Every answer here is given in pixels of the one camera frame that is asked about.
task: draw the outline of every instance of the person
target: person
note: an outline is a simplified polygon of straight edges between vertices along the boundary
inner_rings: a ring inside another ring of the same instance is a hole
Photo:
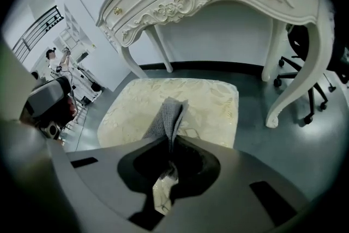
[[[93,101],[97,97],[98,94],[86,84],[88,82],[83,80],[83,76],[80,74],[80,72],[69,64],[69,51],[66,51],[63,56],[59,58],[56,56],[55,49],[49,49],[46,52],[46,58],[50,60],[51,70],[66,76],[70,82],[71,88],[74,90],[74,93],[77,93],[80,98],[85,95],[88,99]]]

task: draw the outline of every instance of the gray cloth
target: gray cloth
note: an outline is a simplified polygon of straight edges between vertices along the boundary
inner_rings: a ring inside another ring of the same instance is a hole
[[[158,139],[167,136],[169,139],[169,152],[173,152],[174,140],[182,121],[182,118],[188,110],[188,101],[180,102],[171,97],[167,97],[160,107],[159,112],[155,116],[152,124],[144,134],[145,138]]]

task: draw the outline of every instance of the floral fabric cushion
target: floral fabric cushion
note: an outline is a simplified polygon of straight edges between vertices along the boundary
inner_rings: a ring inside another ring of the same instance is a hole
[[[201,79],[131,81],[98,128],[101,146],[141,140],[167,97],[189,102],[178,135],[233,147],[238,122],[238,91],[229,83]]]

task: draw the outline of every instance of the gray floor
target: gray floor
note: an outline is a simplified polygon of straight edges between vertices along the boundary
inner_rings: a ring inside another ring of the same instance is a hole
[[[279,72],[292,69],[284,66]],[[213,79],[231,83],[239,91],[239,120],[234,148],[247,152],[260,159],[293,182],[308,199],[320,195],[330,184],[338,164],[347,146],[349,138],[349,110],[343,92],[337,89],[327,91],[328,84],[324,78],[320,86],[329,99],[326,111],[316,109],[314,121],[305,126],[303,118],[309,113],[309,100],[304,96],[279,115],[276,129],[264,125],[268,109],[274,100],[286,88],[284,82],[279,89],[259,78],[219,71],[178,70],[167,73],[165,70],[148,70],[149,77],[194,77]],[[135,79],[128,75],[114,91],[106,90],[90,106],[84,128],[77,143],[77,150],[99,148],[97,139],[98,126],[110,105],[125,85]],[[322,102],[315,93],[316,105]]]

